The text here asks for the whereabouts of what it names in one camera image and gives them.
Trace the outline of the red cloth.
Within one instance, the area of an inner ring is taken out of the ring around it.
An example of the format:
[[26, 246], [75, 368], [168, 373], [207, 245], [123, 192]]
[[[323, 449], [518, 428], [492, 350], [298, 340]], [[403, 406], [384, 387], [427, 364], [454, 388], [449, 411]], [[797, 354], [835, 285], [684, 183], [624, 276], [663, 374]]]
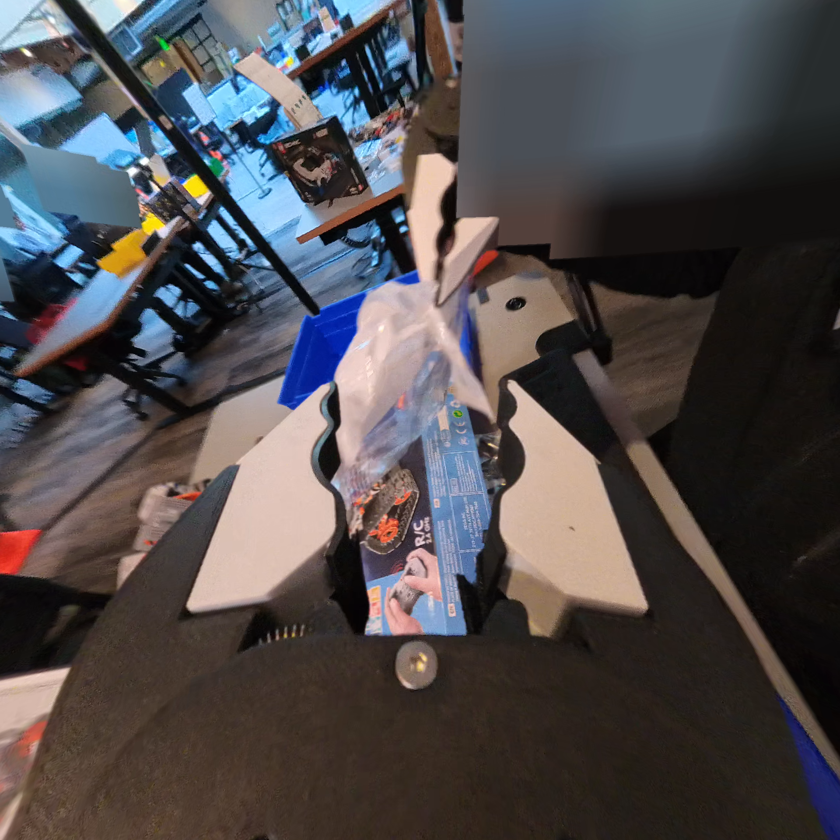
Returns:
[[40, 536], [38, 529], [1, 531], [0, 573], [20, 572]]

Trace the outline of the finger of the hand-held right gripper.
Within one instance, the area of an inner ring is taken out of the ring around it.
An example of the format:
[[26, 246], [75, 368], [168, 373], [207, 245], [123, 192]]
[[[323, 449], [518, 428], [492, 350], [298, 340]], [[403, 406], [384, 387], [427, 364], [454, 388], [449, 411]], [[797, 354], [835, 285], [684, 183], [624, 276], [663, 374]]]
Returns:
[[421, 154], [410, 206], [409, 235], [420, 280], [457, 286], [456, 244], [457, 165], [443, 154]]
[[444, 307], [474, 269], [479, 257], [497, 240], [498, 216], [462, 217], [439, 246], [434, 263], [435, 306]]

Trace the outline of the black toy set box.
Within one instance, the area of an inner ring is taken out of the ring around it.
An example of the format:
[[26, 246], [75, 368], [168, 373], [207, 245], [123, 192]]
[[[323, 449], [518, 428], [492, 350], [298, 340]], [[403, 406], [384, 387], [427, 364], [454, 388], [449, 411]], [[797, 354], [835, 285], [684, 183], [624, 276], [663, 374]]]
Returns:
[[279, 168], [300, 199], [329, 206], [363, 194], [369, 183], [350, 139], [336, 116], [330, 116], [269, 143]]

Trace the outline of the numbered white plastic bag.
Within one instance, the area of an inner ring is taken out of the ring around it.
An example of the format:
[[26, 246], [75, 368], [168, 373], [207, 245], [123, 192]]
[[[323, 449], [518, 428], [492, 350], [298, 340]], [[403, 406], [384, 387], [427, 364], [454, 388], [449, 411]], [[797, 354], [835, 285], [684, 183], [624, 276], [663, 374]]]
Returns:
[[339, 468], [332, 483], [346, 508], [371, 489], [427, 429], [450, 387], [461, 404], [496, 420], [461, 340], [469, 289], [442, 306], [432, 282], [389, 281], [362, 302], [357, 330], [335, 372]]

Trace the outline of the black metal pole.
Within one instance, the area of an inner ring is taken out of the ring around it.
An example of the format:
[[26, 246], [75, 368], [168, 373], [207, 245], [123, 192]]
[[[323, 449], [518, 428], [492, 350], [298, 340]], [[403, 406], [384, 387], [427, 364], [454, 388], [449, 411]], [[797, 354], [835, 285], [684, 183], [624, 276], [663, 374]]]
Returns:
[[69, 19], [77, 34], [90, 47], [98, 63], [119, 83], [133, 105], [159, 127], [179, 155], [190, 165], [193, 172], [200, 177], [211, 194], [243, 230], [258, 249], [258, 252], [266, 257], [270, 266], [286, 287], [311, 315], [318, 315], [320, 313], [319, 306], [306, 288], [279, 257], [252, 219], [238, 205], [226, 186], [213, 173], [187, 133], [173, 122], [148, 86], [142, 82], [131, 65], [120, 55], [89, 12], [78, 1], [58, 1], [57, 5]]

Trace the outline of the blue plastic bin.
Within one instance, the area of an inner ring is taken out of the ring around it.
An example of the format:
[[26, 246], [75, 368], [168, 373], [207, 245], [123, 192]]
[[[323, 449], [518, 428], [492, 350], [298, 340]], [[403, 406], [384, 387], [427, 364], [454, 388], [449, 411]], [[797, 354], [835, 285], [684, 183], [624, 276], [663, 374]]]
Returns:
[[[278, 403], [295, 409], [304, 403], [321, 385], [333, 382], [335, 372], [347, 349], [354, 343], [358, 315], [371, 291], [385, 287], [411, 286], [421, 282], [416, 270], [379, 286], [362, 290], [330, 303], [317, 316], [306, 316], [291, 352], [286, 379], [281, 387]], [[476, 323], [467, 310], [463, 319], [459, 348], [469, 370], [480, 381]]]

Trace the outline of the wooden top work table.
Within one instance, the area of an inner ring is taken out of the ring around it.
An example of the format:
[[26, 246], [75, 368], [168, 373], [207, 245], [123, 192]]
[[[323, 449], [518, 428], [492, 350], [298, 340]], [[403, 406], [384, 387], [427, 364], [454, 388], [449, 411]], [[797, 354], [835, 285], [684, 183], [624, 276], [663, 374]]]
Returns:
[[297, 51], [295, 66], [284, 72], [311, 92], [316, 73], [328, 76], [347, 67], [353, 89], [372, 119], [386, 110], [390, 98], [402, 98], [404, 86], [417, 90], [407, 70], [414, 58], [414, 34], [403, 29], [422, 23], [424, 17], [417, 16], [414, 3], [408, 1], [371, 2], [366, 10], [369, 14], [357, 23], [349, 15], [342, 17], [335, 31], [310, 43], [306, 55]]
[[49, 365], [82, 354], [100, 372], [157, 403], [172, 415], [189, 417], [194, 414], [190, 406], [154, 383], [162, 378], [161, 371], [139, 373], [123, 360], [120, 353], [110, 352], [103, 344], [125, 310], [134, 302], [143, 283], [166, 256], [176, 236], [189, 222], [190, 218], [181, 218], [168, 223], [150, 254], [145, 255], [143, 262], [125, 277], [100, 270], [13, 369], [13, 375], [18, 379], [29, 379]]
[[404, 195], [402, 180], [389, 176], [362, 194], [338, 199], [329, 206], [304, 204], [295, 239], [300, 245], [316, 238], [328, 244], [353, 228], [375, 222], [401, 275], [408, 274], [415, 270], [413, 252], [393, 216], [394, 211], [405, 208]]

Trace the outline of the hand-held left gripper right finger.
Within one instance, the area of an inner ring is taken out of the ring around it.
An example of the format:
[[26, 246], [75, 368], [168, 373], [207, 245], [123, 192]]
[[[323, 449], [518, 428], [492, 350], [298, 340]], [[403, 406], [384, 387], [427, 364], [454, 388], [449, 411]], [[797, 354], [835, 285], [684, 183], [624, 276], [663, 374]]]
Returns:
[[640, 617], [648, 600], [618, 524], [601, 463], [514, 382], [507, 431], [518, 477], [500, 494], [500, 589], [524, 606], [535, 636], [559, 636], [578, 608]]

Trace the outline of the white folded card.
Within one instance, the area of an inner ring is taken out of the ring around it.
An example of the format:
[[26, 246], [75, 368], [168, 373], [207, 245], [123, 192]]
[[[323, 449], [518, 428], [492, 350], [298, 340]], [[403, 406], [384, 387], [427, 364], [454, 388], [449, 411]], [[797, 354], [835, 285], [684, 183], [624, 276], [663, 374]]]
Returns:
[[294, 130], [308, 129], [324, 119], [304, 89], [264, 57], [252, 53], [236, 63], [234, 70], [278, 102]]

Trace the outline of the blue toy set box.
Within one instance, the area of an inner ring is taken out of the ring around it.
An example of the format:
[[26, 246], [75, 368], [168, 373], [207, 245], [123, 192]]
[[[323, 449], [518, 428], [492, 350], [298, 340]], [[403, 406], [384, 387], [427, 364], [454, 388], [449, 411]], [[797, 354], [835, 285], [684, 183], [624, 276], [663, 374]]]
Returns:
[[365, 635], [466, 634], [459, 582], [476, 582], [490, 514], [471, 415], [449, 387], [421, 436], [350, 507]]

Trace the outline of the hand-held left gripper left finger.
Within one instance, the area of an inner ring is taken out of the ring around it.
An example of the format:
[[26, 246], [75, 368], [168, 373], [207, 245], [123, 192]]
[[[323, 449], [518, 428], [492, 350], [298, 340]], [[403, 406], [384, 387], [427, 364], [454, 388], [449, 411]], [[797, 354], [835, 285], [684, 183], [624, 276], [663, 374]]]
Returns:
[[334, 600], [357, 634], [366, 591], [343, 500], [336, 384], [321, 385], [236, 465], [186, 610], [268, 605], [284, 624]]

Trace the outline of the toy instruction booklet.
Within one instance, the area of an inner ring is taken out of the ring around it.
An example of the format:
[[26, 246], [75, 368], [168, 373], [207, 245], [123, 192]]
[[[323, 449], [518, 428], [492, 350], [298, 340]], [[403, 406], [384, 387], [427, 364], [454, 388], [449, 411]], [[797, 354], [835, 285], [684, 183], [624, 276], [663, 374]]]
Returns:
[[10, 838], [16, 811], [70, 668], [52, 668], [1, 680], [1, 838]]

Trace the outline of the yellow plastic bin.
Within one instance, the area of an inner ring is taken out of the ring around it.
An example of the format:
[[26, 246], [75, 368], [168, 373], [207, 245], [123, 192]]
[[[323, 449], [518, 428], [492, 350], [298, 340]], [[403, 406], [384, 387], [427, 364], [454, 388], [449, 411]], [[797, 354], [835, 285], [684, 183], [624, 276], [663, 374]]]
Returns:
[[142, 266], [160, 241], [159, 231], [136, 229], [112, 243], [110, 251], [96, 261], [100, 270], [124, 278]]

